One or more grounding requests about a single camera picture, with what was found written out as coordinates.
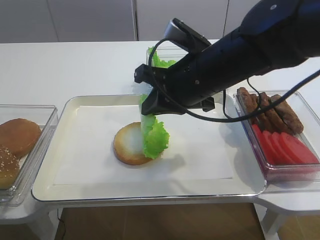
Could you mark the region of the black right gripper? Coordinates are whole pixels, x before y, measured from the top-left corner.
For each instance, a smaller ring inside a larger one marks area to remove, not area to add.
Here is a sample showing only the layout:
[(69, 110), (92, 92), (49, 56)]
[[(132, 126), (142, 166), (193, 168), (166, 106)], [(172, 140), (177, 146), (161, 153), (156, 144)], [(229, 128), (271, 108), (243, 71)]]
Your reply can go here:
[(134, 81), (153, 86), (140, 97), (140, 113), (184, 115), (203, 100), (267, 69), (262, 54), (246, 42), (216, 42), (169, 68), (141, 64)]

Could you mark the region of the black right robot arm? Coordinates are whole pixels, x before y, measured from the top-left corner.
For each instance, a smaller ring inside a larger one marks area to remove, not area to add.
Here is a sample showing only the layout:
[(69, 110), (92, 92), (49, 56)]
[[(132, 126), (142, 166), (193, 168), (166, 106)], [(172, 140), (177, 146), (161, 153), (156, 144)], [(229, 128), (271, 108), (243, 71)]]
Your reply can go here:
[(261, 0), (239, 27), (210, 43), (174, 18), (165, 40), (187, 51), (168, 68), (140, 65), (136, 83), (152, 91), (143, 115), (178, 114), (188, 109), (208, 112), (213, 96), (252, 76), (300, 65), (320, 55), (320, 3), (317, 0)]

